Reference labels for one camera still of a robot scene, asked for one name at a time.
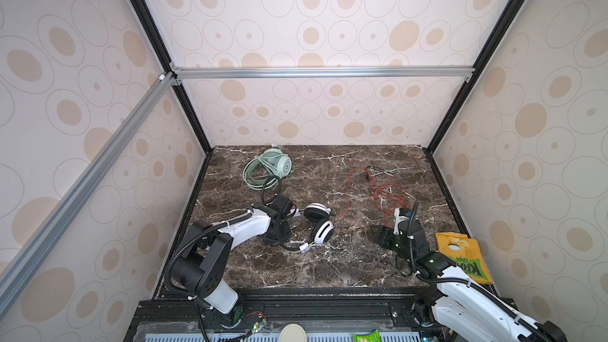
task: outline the green packet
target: green packet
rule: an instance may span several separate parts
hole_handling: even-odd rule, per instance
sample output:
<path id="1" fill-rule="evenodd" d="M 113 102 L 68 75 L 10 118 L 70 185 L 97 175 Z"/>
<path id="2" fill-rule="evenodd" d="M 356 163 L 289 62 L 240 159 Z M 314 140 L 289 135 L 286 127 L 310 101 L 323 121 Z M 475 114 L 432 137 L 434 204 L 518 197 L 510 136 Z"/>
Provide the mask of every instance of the green packet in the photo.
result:
<path id="1" fill-rule="evenodd" d="M 369 335 L 355 335 L 353 334 L 354 342 L 382 342 L 380 339 L 380 332 L 375 331 Z"/>

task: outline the red cable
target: red cable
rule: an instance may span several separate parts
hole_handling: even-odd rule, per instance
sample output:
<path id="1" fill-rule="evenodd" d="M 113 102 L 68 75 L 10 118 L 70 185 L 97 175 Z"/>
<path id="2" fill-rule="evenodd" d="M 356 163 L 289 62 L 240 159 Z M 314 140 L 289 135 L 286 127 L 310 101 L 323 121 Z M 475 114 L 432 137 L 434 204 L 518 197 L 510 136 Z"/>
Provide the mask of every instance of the red cable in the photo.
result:
<path id="1" fill-rule="evenodd" d="M 407 193 L 406 193 L 406 190 L 402 186 L 400 186 L 399 184 L 396 184 L 396 183 L 388 183 L 388 184 L 384 184 L 382 186 L 378 186 L 376 184 L 376 180 L 374 180 L 374 178 L 367 171 L 367 169 L 364 169 L 364 168 L 354 168 L 352 171 L 350 171 L 350 175 L 348 176 L 348 181 L 346 182 L 346 188 L 344 189 L 344 198 L 346 199 L 346 209 L 344 209 L 344 211 L 342 211 L 336 217 L 339 217 L 339 216 L 343 215 L 350 208 L 350 201 L 348 200 L 348 194 L 346 194 L 346 192 L 348 191 L 348 188 L 350 186 L 350 180 L 353 178 L 353 172 L 356 171 L 357 169 L 361 169 L 362 171 L 365 171 L 365 173 L 367 174 L 367 176 L 371 179 L 371 180 L 368 180 L 368 184 L 370 185 L 371 190 L 374 191 L 374 193 L 373 193 L 374 204 L 376 205 L 376 207 L 378 209 L 380 209 L 380 211 L 382 211 L 384 213 L 384 224 L 386 225 L 387 217 L 389 215 L 389 211 L 392 208 L 396 207 L 397 205 L 401 205 L 403 207 L 407 207 L 407 202 L 406 202 Z M 403 197 L 400 197 L 397 194 L 390 193 L 390 192 L 388 192 L 388 191 L 386 191 L 386 190 L 383 189 L 385 186 L 391 186 L 391 185 L 398 186 L 401 190 L 403 190 Z M 376 201 L 376 196 L 377 195 L 381 196 L 381 197 L 389 198 L 389 199 L 395 201 L 395 203 L 393 203 L 391 205 L 391 207 L 389 207 L 388 209 L 384 210 L 384 209 L 382 209 L 380 207 L 380 205 L 378 205 L 378 203 Z"/>

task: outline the brown marble surface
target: brown marble surface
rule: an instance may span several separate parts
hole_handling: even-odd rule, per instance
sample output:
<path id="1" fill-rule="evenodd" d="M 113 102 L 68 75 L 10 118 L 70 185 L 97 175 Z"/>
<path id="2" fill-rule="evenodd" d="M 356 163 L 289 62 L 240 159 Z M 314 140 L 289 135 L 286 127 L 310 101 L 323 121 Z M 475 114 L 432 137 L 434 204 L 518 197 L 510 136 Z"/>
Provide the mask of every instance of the brown marble surface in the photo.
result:
<path id="1" fill-rule="evenodd" d="M 259 201 L 260 193 L 241 178 L 243 166 L 267 147 L 216 147 L 198 196 L 191 222 L 219 222 L 242 214 Z M 394 177 L 374 175 L 378 185 L 398 183 L 420 200 L 418 217 L 436 248 L 435 232 L 458 228 L 422 150 L 415 146 L 284 146 L 293 160 L 292 172 L 283 179 L 282 193 L 299 208 L 321 202 L 340 213 L 346 208 L 344 188 L 353 168 L 375 165 L 393 169 Z M 363 171 L 355 171 L 348 189 L 350 209 L 332 218 L 334 236 L 305 254 L 288 253 L 281 247 L 265 247 L 253 238 L 236 247 L 228 260 L 224 279 L 234 288 L 260 287 L 403 287 L 424 285 L 403 277 L 395 269 L 395 253 L 374 244 L 371 226 L 384 224 Z M 410 206 L 414 200 L 409 199 Z M 392 202 L 379 202 L 388 208 Z M 289 220 L 292 241 L 308 241 L 313 223 L 304 216 Z M 389 214 L 388 225 L 394 225 Z M 407 273 L 406 262 L 399 260 Z"/>

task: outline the headphones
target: headphones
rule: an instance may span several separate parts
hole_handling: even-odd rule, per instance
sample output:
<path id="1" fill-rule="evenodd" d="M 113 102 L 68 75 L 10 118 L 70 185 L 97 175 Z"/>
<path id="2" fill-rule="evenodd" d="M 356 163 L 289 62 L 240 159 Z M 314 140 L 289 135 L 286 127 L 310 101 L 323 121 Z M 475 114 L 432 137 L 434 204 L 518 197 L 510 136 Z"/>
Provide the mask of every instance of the headphones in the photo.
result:
<path id="1" fill-rule="evenodd" d="M 256 156 L 253 160 L 245 165 L 243 169 L 243 181 L 253 190 L 268 189 L 277 185 L 278 179 L 271 179 L 267 184 L 266 178 L 255 179 L 253 173 L 255 168 L 262 165 L 271 176 L 277 176 L 279 179 L 284 178 L 291 171 L 291 158 L 283 153 L 278 148 L 269 148 L 260 156 Z"/>
<path id="2" fill-rule="evenodd" d="M 304 217 L 315 222 L 310 233 L 311 242 L 304 243 L 299 247 L 300 252 L 304 253 L 312 246 L 323 245 L 334 234 L 334 224 L 330 221 L 331 209 L 325 205 L 313 202 L 304 209 Z"/>

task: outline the patterned wallpaper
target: patterned wallpaper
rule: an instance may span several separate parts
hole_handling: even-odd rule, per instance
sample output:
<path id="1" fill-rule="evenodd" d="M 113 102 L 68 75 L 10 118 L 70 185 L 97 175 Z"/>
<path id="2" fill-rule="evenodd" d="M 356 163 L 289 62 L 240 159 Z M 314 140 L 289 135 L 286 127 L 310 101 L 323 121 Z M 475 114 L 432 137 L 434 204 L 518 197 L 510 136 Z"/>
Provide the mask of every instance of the patterned wallpaper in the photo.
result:
<path id="1" fill-rule="evenodd" d="M 0 0 L 0 272 L 159 75 L 127 0 Z"/>
<path id="2" fill-rule="evenodd" d="M 185 67 L 472 64 L 508 0 L 147 0 Z"/>
<path id="3" fill-rule="evenodd" d="M 435 158 L 501 294 L 608 335 L 608 0 L 530 0 Z"/>
<path id="4" fill-rule="evenodd" d="M 0 322 L 0 341 L 122 342 L 156 286 L 202 158 L 168 89 Z"/>
<path id="5" fill-rule="evenodd" d="M 214 145 L 426 146 L 462 77 L 185 80 Z"/>

